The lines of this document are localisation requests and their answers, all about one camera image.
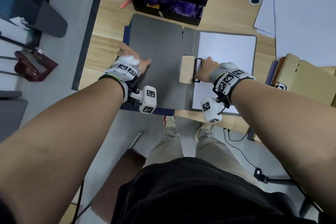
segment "hand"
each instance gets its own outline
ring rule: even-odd
[[[218,62],[208,57],[202,60],[202,68],[195,74],[195,79],[200,79],[202,82],[210,82],[210,74],[217,69],[219,69]]]
[[[120,49],[121,50],[119,50],[117,53],[118,56],[132,55],[134,58],[140,61],[138,65],[138,69],[140,70],[140,72],[138,75],[142,75],[143,73],[145,73],[147,67],[149,67],[149,65],[152,63],[151,59],[142,60],[139,54],[137,54],[132,48],[130,48],[125,43],[120,44]]]

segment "wooden desk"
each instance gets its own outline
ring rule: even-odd
[[[125,0],[101,0],[100,2],[79,90],[96,82],[102,72],[116,59],[118,44],[123,39],[124,26],[129,24],[132,15],[136,13],[132,4],[120,9],[119,6],[123,1]],[[256,35],[254,76],[257,80],[265,82],[270,65],[275,60],[275,40],[257,34],[256,29],[253,28],[259,7],[259,5],[250,5],[247,0],[208,0],[198,27],[167,21],[200,30]],[[334,71],[335,68],[328,68],[328,70]],[[176,110],[175,114],[204,122],[201,112]],[[246,133],[249,128],[241,117],[230,115],[223,115],[221,122],[216,125],[242,133]]]

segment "gray floor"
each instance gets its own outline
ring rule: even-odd
[[[71,90],[71,85],[92,0],[50,0],[50,4],[67,20],[69,27],[64,38],[54,38],[45,34],[42,36],[41,48],[59,66],[44,82],[23,83],[23,98],[27,99],[29,103],[22,124],[25,124],[56,101],[74,92]],[[185,156],[195,156],[196,142],[192,139],[192,136],[199,124],[182,118],[178,118],[177,122],[183,153]],[[145,134],[137,144],[136,149],[146,156],[163,136],[162,117],[119,111],[106,140],[85,177],[82,197],[83,205],[88,204],[95,196],[113,166],[140,131],[144,131]],[[220,141],[224,141],[223,129],[216,127],[213,134]],[[238,140],[242,136],[239,133],[231,133],[232,140]],[[264,145],[246,140],[232,142],[232,145],[240,148],[245,153],[246,158],[255,166],[260,167],[266,175],[274,178],[287,177],[280,163]],[[249,172],[253,173],[254,167],[244,159],[242,154],[236,149],[232,151],[239,162]],[[265,189],[268,192],[282,191],[289,194],[293,198],[297,208],[299,208],[303,200],[303,196],[295,187],[269,184],[265,185]],[[311,211],[309,216],[311,218],[316,217],[316,212]],[[91,210],[88,210],[81,217],[80,223],[103,223],[103,221],[95,216]]]

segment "sneaker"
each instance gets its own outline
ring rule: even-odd
[[[163,116],[163,124],[166,128],[173,128],[177,129],[176,127],[176,121],[175,121],[175,115],[174,116]]]
[[[199,138],[200,138],[199,137],[199,133],[200,133],[201,130],[204,130],[208,136],[211,136],[211,130],[212,130],[212,128],[213,128],[212,124],[210,124],[210,123],[202,123],[202,125],[199,127],[199,129],[196,130],[196,132],[194,134],[194,139],[196,141],[199,140]]]

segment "forearm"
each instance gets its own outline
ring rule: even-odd
[[[18,223],[59,221],[122,99],[120,85],[102,79],[47,108],[0,144],[0,162],[6,163],[0,197]]]
[[[253,80],[239,83],[231,100],[293,178],[335,217],[336,110]]]

